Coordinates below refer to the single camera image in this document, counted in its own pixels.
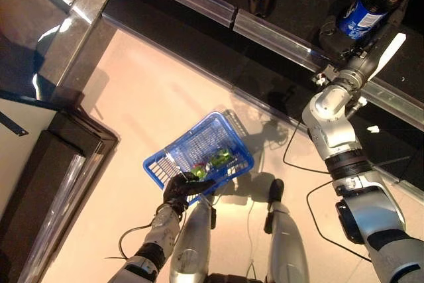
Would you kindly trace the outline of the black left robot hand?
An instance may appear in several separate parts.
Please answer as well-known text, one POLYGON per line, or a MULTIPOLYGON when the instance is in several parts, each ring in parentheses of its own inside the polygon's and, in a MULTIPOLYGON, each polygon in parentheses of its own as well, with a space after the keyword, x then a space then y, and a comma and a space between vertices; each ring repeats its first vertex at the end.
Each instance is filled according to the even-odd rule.
POLYGON ((187 198, 208 190, 215 185, 214 180, 200 180, 191 172, 171 177, 163 194, 163 204, 169 205, 178 217, 188 208, 187 198))

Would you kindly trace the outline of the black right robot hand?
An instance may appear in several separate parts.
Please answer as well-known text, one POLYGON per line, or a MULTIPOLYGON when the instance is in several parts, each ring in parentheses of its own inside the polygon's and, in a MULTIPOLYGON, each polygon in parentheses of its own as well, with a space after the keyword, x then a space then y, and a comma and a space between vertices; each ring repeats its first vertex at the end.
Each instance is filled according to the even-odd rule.
POLYGON ((378 28, 364 43, 349 39, 336 26, 330 15, 319 29, 319 44, 329 58, 343 70, 351 70, 361 77, 360 86, 374 78, 395 56, 406 40, 399 32, 401 17, 396 14, 378 28))

